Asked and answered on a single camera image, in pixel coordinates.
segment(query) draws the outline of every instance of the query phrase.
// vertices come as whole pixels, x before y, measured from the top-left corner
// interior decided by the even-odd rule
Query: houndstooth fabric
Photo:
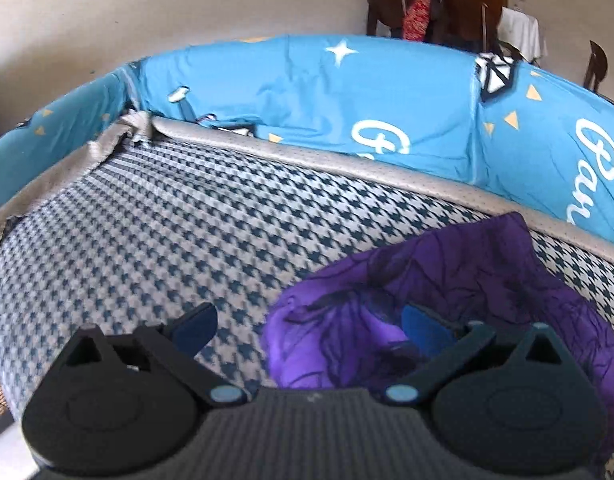
[[[106,333],[211,301],[199,360],[255,390],[270,384],[258,336],[280,291],[348,254],[486,218],[371,182],[230,150],[159,140],[120,152],[0,246],[0,378],[15,416],[81,324]],[[549,270],[614,327],[614,266],[532,233]]]

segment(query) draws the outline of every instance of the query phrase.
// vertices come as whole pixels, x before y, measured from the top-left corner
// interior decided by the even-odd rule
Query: crumpled purple garment
[[[406,304],[448,322],[553,327],[597,388],[614,450],[614,331],[593,302],[550,274],[518,213],[448,226],[355,254],[288,288],[263,332],[283,388],[384,388],[420,363],[399,328]]]

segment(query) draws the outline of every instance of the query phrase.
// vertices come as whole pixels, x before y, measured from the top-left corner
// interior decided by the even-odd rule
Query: white star
[[[347,41],[343,40],[338,43],[336,46],[327,47],[325,50],[328,52],[333,52],[336,56],[336,66],[340,68],[340,62],[347,56],[348,54],[358,54],[357,50],[351,50],[347,48]]]

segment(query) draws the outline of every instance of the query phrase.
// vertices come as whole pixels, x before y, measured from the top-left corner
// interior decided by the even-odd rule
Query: yellow triangle
[[[509,124],[509,126],[513,126],[516,130],[519,129],[518,126],[518,114],[514,110],[507,117],[504,118],[504,122]]]
[[[527,99],[531,99],[532,101],[542,101],[542,97],[540,97],[540,94],[534,85],[529,85],[529,89],[527,90]]]
[[[247,38],[247,40],[241,40],[242,43],[260,43],[261,41],[266,41],[269,39],[269,36],[261,36],[259,38]]]

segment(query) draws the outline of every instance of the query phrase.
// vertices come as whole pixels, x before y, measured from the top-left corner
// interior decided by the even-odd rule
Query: white towel
[[[541,56],[538,20],[533,16],[503,7],[498,38],[515,46],[527,61]]]

